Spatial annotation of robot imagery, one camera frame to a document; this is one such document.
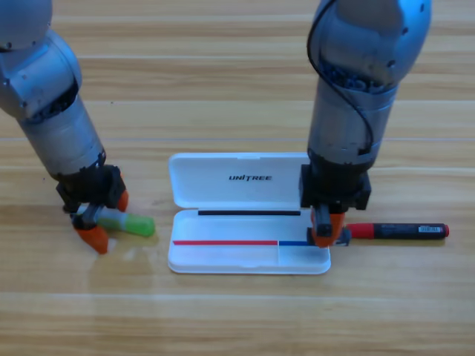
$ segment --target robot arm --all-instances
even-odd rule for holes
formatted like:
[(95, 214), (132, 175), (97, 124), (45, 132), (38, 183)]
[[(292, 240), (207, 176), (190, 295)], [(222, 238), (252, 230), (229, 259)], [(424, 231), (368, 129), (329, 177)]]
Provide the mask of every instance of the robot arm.
[[(128, 194), (79, 95), (81, 70), (53, 30), (51, 0), (0, 0), (0, 108), (14, 117), (47, 172), (58, 182), (65, 212), (99, 253), (108, 238), (100, 209), (125, 210)], [(76, 214), (81, 204), (84, 214)]]
[(430, 0), (323, 0), (309, 33), (318, 83), (302, 167), (301, 206), (312, 240), (332, 245), (349, 208), (366, 209), (367, 171), (381, 146), (399, 83), (430, 27)]

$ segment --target wooden table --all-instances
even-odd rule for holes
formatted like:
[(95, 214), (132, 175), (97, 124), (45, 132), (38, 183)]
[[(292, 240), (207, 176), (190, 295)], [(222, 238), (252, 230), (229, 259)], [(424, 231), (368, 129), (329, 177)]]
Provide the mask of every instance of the wooden table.
[(1, 115), (0, 355), (475, 355), (475, 12), (434, 0), (349, 222), (441, 222), (443, 244), (334, 248), (319, 277), (171, 273), (167, 159), (304, 151), (316, 0), (55, 0), (82, 96), (151, 240), (98, 258), (16, 122)]

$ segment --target black cable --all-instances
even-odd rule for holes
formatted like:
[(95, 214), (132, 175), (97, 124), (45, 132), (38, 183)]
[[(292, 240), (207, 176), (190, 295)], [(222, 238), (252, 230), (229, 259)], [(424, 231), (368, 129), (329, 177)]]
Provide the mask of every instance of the black cable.
[(317, 74), (320, 76), (321, 79), (323, 79), (323, 81), (325, 83), (327, 83), (327, 85), (329, 85), (334, 91), (335, 93), (337, 93), (349, 106), (351, 106), (353, 108), (354, 111), (356, 111), (356, 113), (361, 117), (361, 119), (363, 120), (363, 123), (364, 125), (366, 126), (366, 129), (367, 129), (367, 133), (370, 137), (370, 140), (369, 142), (367, 143), (367, 147), (364, 149), (364, 153), (369, 153), (371, 151), (371, 148), (373, 146), (373, 143), (374, 143), (374, 135), (373, 135), (373, 129), (371, 128), (371, 125), (370, 123), (368, 122), (368, 119), (367, 117), (364, 115), (363, 112), (361, 112), (361, 110), (358, 109), (358, 107), (353, 104), (351, 102), (351, 100), (349, 100), (319, 69), (318, 69), (318, 65), (315, 63), (315, 61), (313, 60), (312, 58), (312, 51), (310, 50), (310, 47), (311, 47), (311, 44), (312, 44), (312, 37), (313, 37), (313, 34), (315, 33), (315, 29), (317, 28), (318, 24), (320, 23), (321, 19), (324, 17), (325, 13), (328, 11), (328, 9), (336, 3), (336, 0), (330, 0), (325, 6), (324, 8), (322, 9), (322, 11), (318, 14), (316, 20), (313, 22), (313, 25), (312, 27), (310, 28), (310, 32), (309, 32), (309, 35), (308, 35), (308, 38), (307, 38), (307, 56), (309, 58), (309, 61), (310, 61), (310, 64), (312, 65), (313, 69), (315, 70), (315, 72), (317, 72)]

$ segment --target red and black marker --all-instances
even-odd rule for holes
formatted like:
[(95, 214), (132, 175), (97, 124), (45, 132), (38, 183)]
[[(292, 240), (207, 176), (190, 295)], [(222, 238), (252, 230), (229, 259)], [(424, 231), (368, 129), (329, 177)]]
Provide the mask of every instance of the red and black marker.
[(448, 237), (446, 224), (348, 224), (352, 239), (443, 240)]

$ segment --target red line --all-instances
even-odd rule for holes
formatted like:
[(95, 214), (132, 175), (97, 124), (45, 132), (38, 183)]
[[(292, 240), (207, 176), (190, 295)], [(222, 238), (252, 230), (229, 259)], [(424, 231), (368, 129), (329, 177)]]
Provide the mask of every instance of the red line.
[(251, 240), (176, 240), (173, 242), (174, 245), (190, 245), (190, 246), (231, 246), (231, 245), (240, 245), (240, 246), (276, 246), (277, 241), (273, 240), (263, 240), (263, 241), (251, 241)]

